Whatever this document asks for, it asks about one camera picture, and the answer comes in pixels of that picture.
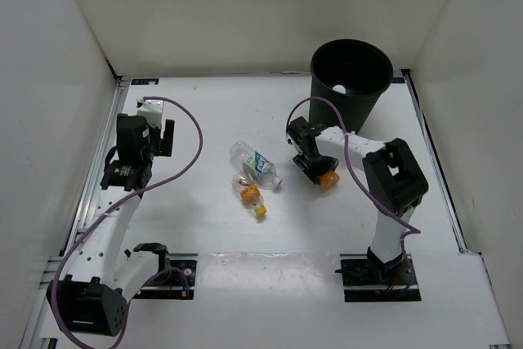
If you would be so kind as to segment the small clear bottle yellow cap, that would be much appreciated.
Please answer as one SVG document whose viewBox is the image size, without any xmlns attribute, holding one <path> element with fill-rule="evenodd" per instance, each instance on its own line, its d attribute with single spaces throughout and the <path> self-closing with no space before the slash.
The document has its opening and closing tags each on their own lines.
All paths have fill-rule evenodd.
<svg viewBox="0 0 523 349">
<path fill-rule="evenodd" d="M 235 195 L 243 206 L 256 218 L 262 219 L 266 215 L 266 206 L 261 191 L 254 180 L 246 173 L 239 172 L 231 181 Z"/>
</svg>

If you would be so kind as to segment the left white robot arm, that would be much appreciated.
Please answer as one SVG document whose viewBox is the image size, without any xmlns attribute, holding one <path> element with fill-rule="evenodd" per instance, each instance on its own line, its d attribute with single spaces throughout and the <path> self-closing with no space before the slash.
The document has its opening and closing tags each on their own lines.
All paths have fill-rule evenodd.
<svg viewBox="0 0 523 349">
<path fill-rule="evenodd" d="M 101 212 L 47 289 L 62 332 L 115 337 L 123 330 L 130 300 L 145 282 L 161 284 L 172 272 L 168 249 L 140 243 L 122 249 L 128 225 L 152 177 L 154 158 L 172 154 L 175 123 L 159 115 L 119 114 L 116 142 L 105 156 Z"/>
</svg>

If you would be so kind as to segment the clear bottle with blue label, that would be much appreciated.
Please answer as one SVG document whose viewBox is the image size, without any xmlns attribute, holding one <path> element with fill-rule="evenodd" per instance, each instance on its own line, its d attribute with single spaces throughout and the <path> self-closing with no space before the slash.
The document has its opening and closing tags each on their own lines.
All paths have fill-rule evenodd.
<svg viewBox="0 0 523 349">
<path fill-rule="evenodd" d="M 229 150 L 230 161 L 239 170 L 246 172 L 264 189 L 277 189 L 283 179 L 276 166 L 259 151 L 244 141 L 236 141 Z"/>
</svg>

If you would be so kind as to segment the orange juice bottle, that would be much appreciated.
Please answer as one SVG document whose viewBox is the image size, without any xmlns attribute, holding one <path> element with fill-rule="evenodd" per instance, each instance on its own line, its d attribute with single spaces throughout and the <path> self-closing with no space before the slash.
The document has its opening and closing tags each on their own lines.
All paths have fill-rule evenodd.
<svg viewBox="0 0 523 349">
<path fill-rule="evenodd" d="M 324 190 L 328 190 L 331 187 L 335 186 L 339 182 L 339 180 L 340 176 L 336 173 L 335 170 L 329 170 L 319 177 L 320 186 Z"/>
</svg>

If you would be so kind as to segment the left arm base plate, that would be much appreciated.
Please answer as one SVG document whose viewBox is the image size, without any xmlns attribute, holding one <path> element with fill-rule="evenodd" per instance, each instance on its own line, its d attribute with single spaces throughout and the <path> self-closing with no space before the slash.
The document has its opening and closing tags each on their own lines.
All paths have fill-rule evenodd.
<svg viewBox="0 0 523 349">
<path fill-rule="evenodd" d="M 135 296 L 144 300 L 193 300 L 197 277 L 196 253 L 169 254 L 171 270 L 151 280 Z"/>
</svg>

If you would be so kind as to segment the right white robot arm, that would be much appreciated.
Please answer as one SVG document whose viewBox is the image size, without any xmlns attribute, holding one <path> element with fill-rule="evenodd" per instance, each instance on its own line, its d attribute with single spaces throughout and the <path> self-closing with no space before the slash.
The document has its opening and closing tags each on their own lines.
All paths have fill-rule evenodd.
<svg viewBox="0 0 523 349">
<path fill-rule="evenodd" d="M 406 234 L 414 232 L 409 220 L 428 192 L 427 179 L 406 141 L 375 141 L 339 127 L 311 125 L 303 117 L 289 123 L 287 139 L 297 151 L 293 162 L 318 186 L 336 184 L 340 163 L 364 173 L 364 192 L 378 209 L 367 273 L 376 283 L 389 281 L 405 259 Z"/>
</svg>

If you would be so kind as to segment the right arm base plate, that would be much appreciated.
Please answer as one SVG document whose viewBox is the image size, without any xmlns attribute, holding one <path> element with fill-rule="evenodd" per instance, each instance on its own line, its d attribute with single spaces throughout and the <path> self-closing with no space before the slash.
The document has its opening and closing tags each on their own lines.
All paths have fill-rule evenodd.
<svg viewBox="0 0 523 349">
<path fill-rule="evenodd" d="M 365 255 L 347 255 L 335 273 L 342 277 L 344 301 L 348 303 L 422 301 L 409 258 L 384 271 Z"/>
</svg>

